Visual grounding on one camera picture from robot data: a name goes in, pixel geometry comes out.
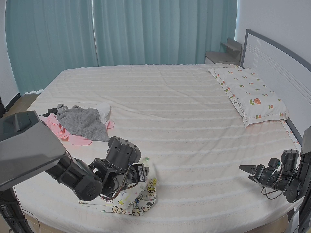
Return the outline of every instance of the bed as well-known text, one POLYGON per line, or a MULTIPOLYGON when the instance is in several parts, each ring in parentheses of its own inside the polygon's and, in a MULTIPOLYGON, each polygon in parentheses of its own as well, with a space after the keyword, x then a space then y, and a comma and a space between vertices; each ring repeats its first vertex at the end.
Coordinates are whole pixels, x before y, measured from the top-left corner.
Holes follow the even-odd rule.
MULTIPOLYGON (((257 68, 262 79, 268 75, 266 69, 261 73, 261 66, 268 68, 270 64, 260 65, 261 56, 269 56, 274 64, 279 63, 278 58, 292 58, 266 38, 252 31, 246 35, 243 65, 257 68), (275 51, 266 52, 265 43, 275 51), (278 50, 283 55, 276 55, 278 50)), ((225 91, 208 72, 211 66, 221 65, 135 65, 62 72, 28 110, 43 114, 58 103, 83 108, 109 103, 109 118, 115 127, 108 134, 135 143, 142 157, 153 161, 158 177, 157 201, 144 216, 104 213, 79 204, 70 189, 41 173, 15 186, 23 208, 41 222, 70 233, 240 233, 285 215, 295 204, 289 204, 284 196, 268 200, 238 166, 267 165, 271 157, 280 158, 283 150, 296 147, 280 121, 244 128, 225 91)), ((289 76, 285 74, 283 82, 289 76)), ((266 82, 274 85, 269 79, 266 82)), ((308 101, 308 88, 302 88, 308 101)), ((288 105, 291 100, 286 100, 286 93, 276 91, 290 113, 296 112, 288 105)), ((310 109, 310 104, 304 102, 302 107, 301 113, 305 107, 310 109)), ((292 129, 301 140, 307 123, 292 114, 292 129)), ((108 149, 105 142, 89 146, 62 143, 73 157, 85 163, 104 158, 108 149)))

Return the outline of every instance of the white wall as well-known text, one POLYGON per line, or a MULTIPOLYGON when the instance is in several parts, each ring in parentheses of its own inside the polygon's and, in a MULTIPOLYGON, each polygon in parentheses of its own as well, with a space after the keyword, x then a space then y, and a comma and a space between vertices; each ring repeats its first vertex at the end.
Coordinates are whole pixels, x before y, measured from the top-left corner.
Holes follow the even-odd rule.
POLYGON ((311 63, 311 0, 239 0, 236 41, 251 29, 311 63))
POLYGON ((18 88, 13 76, 10 59, 7 55, 5 37, 6 0, 0 0, 0 97, 4 106, 15 97, 18 88))

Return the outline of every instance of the striped bed sheet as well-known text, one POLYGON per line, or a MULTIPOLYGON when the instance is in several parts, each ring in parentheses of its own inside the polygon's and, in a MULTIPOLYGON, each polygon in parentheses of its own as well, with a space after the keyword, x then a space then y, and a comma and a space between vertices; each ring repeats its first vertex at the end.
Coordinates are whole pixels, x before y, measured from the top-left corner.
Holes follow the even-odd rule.
MULTIPOLYGON (((82 206, 70 189, 41 173, 16 186, 24 209, 64 232, 245 232, 291 210, 284 196, 268 200, 239 165, 267 165, 295 146, 280 121, 244 128, 226 92, 208 72, 215 65, 134 65, 65 70, 29 110, 64 103, 111 105, 119 136, 155 164, 157 201, 144 216, 82 206)), ((108 145, 74 146, 75 158, 105 158, 108 145)))

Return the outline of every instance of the curtain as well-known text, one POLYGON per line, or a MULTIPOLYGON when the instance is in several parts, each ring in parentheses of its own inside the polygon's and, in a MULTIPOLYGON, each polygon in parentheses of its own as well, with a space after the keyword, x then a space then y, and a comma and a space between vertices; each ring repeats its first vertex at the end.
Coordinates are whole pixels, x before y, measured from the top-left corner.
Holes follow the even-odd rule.
POLYGON ((21 94, 65 69, 98 66, 91 8, 91 0, 7 0, 7 48, 21 94))
POLYGON ((7 0, 6 40, 19 91, 69 68, 199 64, 234 38, 237 0, 7 0))
POLYGON ((237 0, 93 0, 100 66, 199 64, 234 38, 237 0))

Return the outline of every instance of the barcode label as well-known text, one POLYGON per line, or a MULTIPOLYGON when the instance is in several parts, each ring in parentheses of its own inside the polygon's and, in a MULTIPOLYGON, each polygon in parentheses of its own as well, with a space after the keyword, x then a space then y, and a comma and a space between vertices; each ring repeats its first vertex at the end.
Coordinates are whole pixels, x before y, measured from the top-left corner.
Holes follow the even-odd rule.
POLYGON ((138 173, 141 181, 145 181, 144 173, 142 171, 142 166, 138 166, 138 173))

